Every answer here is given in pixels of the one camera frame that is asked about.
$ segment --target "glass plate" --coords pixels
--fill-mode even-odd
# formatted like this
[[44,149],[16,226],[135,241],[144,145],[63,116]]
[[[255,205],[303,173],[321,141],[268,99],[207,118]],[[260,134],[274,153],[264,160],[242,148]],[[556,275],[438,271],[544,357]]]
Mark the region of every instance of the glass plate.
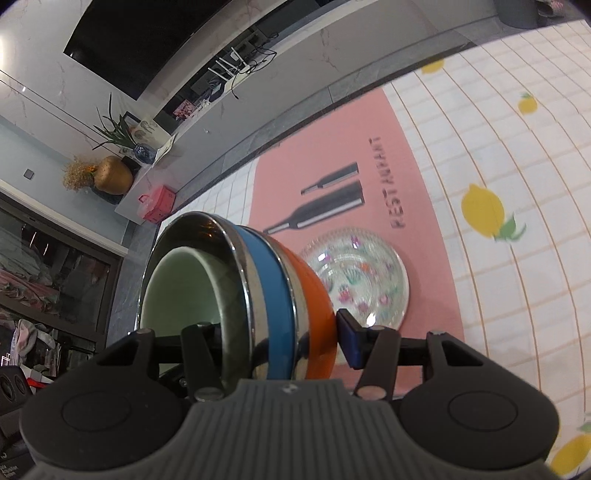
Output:
[[398,329],[408,306],[408,276],[394,249],[355,228],[329,232],[300,253],[322,280],[335,311],[348,309],[366,327]]

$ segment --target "pink basket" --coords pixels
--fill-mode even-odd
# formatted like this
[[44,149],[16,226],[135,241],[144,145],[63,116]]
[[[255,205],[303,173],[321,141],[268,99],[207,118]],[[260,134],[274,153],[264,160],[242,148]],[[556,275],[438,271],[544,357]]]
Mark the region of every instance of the pink basket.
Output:
[[142,195],[138,200],[138,215],[144,220],[159,223],[170,215],[176,194],[164,185]]

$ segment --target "orange bowl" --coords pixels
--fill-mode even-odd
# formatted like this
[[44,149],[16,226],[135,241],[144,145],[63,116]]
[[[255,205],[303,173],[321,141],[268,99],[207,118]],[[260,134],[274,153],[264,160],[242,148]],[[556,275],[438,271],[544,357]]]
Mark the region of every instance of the orange bowl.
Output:
[[324,285],[314,271],[285,245],[279,243],[291,261],[300,283],[310,321],[310,353],[307,380],[330,378],[336,360],[337,333],[332,302]]

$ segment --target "wine bottle print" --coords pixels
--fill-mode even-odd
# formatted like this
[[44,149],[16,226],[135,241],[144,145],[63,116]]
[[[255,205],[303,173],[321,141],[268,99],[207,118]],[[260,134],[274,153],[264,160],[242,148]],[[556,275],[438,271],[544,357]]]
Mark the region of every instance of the wine bottle print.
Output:
[[270,227],[264,233],[272,235],[282,230],[299,230],[334,217],[365,203],[361,182],[354,181],[327,195],[314,199],[296,208],[292,214]]
[[313,192],[314,190],[325,189],[327,187],[330,187],[331,185],[334,185],[335,183],[349,179],[357,175],[358,173],[359,167],[357,165],[357,162],[352,163],[351,165],[347,165],[346,167],[343,167],[340,170],[325,175],[313,185],[310,185],[309,187],[302,189],[300,193],[304,195],[308,192]]

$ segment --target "stacked bowls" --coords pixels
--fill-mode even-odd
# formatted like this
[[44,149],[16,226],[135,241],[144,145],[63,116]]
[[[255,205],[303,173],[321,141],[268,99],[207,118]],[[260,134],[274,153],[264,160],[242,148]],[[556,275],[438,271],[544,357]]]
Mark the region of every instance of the stacked bowls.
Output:
[[335,316],[310,267],[256,230],[190,212],[154,246],[136,327],[170,336],[199,323],[220,324],[228,392],[241,378],[328,378],[335,363]]

